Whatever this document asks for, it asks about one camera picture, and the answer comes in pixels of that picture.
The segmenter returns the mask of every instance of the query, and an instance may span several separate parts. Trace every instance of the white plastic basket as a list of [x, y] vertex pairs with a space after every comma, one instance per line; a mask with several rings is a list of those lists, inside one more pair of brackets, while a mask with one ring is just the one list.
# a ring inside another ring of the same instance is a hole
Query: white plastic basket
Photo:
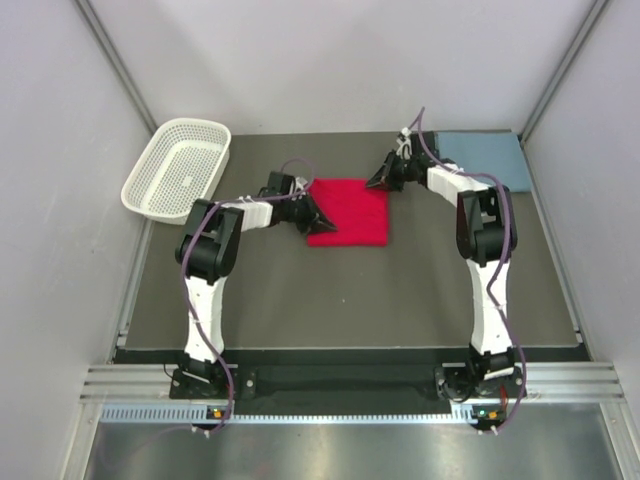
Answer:
[[122, 187], [129, 210], [183, 225], [198, 198], [211, 198], [229, 160], [231, 132], [208, 120], [176, 118], [162, 125]]

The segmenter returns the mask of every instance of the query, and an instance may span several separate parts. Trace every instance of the white wall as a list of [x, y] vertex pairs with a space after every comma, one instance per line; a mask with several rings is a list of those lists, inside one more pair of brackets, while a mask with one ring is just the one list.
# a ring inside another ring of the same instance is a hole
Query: white wall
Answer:
[[92, 0], [158, 122], [520, 131], [591, 0]]
[[0, 63], [0, 478], [51, 479], [113, 338], [148, 135], [70, 1], [4, 2]]
[[528, 142], [591, 346], [640, 424], [640, 3], [615, 0]]

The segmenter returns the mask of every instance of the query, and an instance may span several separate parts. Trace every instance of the metal frame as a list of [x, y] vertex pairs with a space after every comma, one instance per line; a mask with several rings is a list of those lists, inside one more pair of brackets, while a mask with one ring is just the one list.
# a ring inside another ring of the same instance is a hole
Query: metal frame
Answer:
[[[445, 364], [461, 366], [462, 364]], [[611, 363], [529, 363], [524, 403], [625, 402], [620, 381]], [[80, 394], [83, 404], [207, 404], [226, 405], [226, 400], [170, 400], [170, 380], [162, 365], [94, 365]], [[495, 403], [469, 401], [468, 403]]]
[[600, 405], [618, 465], [625, 479], [640, 478], [640, 437], [627, 403]]
[[[140, 115], [149, 133], [157, 129], [149, 107], [146, 105], [131, 74], [120, 57], [115, 45], [111, 41], [104, 25], [99, 19], [90, 0], [72, 0], [77, 6], [82, 18], [96, 39], [97, 44], [105, 54], [114, 73], [120, 79], [133, 106]], [[535, 127], [548, 108], [562, 80], [566, 77], [575, 59], [582, 50], [595, 25], [601, 18], [609, 0], [595, 0], [579, 28], [576, 36], [564, 54], [556, 71], [547, 83], [540, 99], [536, 103], [522, 132], [522, 144], [526, 144]], [[547, 221], [546, 210], [534, 189], [534, 198], [545, 229], [547, 241], [551, 246], [552, 255], [560, 283], [569, 303], [572, 319], [578, 326], [578, 306], [571, 294], [571, 286], [563, 269], [564, 263], [559, 254], [553, 231]], [[147, 253], [149, 239], [152, 231], [152, 222], [146, 221], [138, 245], [136, 257], [132, 267], [131, 278], [127, 285], [126, 296], [119, 314], [119, 325], [113, 340], [113, 349], [124, 344], [128, 324], [131, 319], [135, 296], [141, 278], [142, 268]], [[97, 432], [97, 425], [102, 418], [103, 409], [106, 406], [125, 407], [136, 409], [144, 405], [152, 405], [154, 408], [163, 406], [175, 408], [176, 405], [198, 405], [198, 402], [169, 400], [169, 379], [166, 378], [160, 365], [102, 365], [89, 369], [85, 382], [79, 410], [76, 417], [76, 428], [73, 441], [68, 450], [64, 463], [63, 473], [60, 478], [81, 479], [84, 478], [89, 454]], [[613, 449], [625, 478], [640, 478], [640, 461], [638, 433], [631, 418], [628, 405], [625, 402], [622, 388], [615, 373], [613, 365], [608, 363], [530, 363], [529, 364], [529, 396], [526, 403], [598, 403], [601, 405], [607, 430], [611, 437]], [[206, 401], [207, 405], [218, 405], [226, 402]], [[284, 422], [302, 421], [317, 422], [320, 418], [287, 418], [287, 417], [263, 417], [236, 418], [243, 422]], [[402, 422], [403, 418], [389, 418], [376, 416], [364, 419], [327, 417], [331, 422], [377, 421]], [[421, 421], [425, 418], [411, 418], [404, 421]]]
[[544, 112], [549, 107], [551, 100], [553, 100], [553, 97], [560, 88], [562, 81], [567, 76], [567, 73], [569, 73], [569, 70], [582, 51], [582, 48], [584, 47], [586, 41], [591, 36], [594, 27], [598, 23], [598, 20], [602, 17], [602, 14], [604, 13], [609, 3], [610, 0], [595, 0], [591, 5], [589, 12], [582, 20], [582, 23], [578, 28], [578, 32], [576, 33], [575, 37], [573, 37], [573, 40], [569, 44], [569, 48], [562, 56], [560, 63], [556, 67], [553, 75], [551, 75], [551, 78], [547, 82], [547, 85], [544, 87], [542, 95], [536, 102], [533, 111], [529, 115], [529, 118], [524, 125], [524, 129], [522, 131], [523, 145], [527, 142], [527, 140], [529, 140], [529, 137], [538, 125], [538, 122], [544, 115]]

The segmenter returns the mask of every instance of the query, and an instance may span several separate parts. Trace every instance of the metal floor panel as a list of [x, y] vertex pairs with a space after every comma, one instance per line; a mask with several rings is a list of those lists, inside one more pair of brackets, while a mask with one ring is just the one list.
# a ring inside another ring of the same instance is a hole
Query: metal floor panel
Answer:
[[[392, 133], [237, 136], [216, 198], [257, 193], [271, 169], [305, 156], [321, 177], [372, 175]], [[293, 173], [308, 175], [304, 166]], [[529, 346], [576, 345], [531, 194], [514, 194], [518, 247], [509, 316]], [[418, 185], [390, 196], [386, 248], [309, 248], [291, 225], [243, 234], [224, 292], [227, 348], [466, 346], [471, 280], [455, 243], [455, 209]], [[180, 227], [153, 228], [128, 349], [184, 348], [187, 310], [174, 248]]]
[[[165, 426], [101, 424], [108, 461]], [[598, 405], [524, 406], [500, 436], [466, 425], [231, 425], [210, 440], [171, 432], [116, 471], [94, 445], [87, 479], [622, 478]]]

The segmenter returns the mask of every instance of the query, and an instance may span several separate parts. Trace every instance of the red towel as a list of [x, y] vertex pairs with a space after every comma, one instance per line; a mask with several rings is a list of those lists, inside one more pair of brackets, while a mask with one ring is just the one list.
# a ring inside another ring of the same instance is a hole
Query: red towel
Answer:
[[308, 235], [310, 247], [387, 244], [388, 192], [368, 190], [364, 187], [366, 182], [352, 178], [321, 178], [313, 182], [313, 200], [338, 231]]

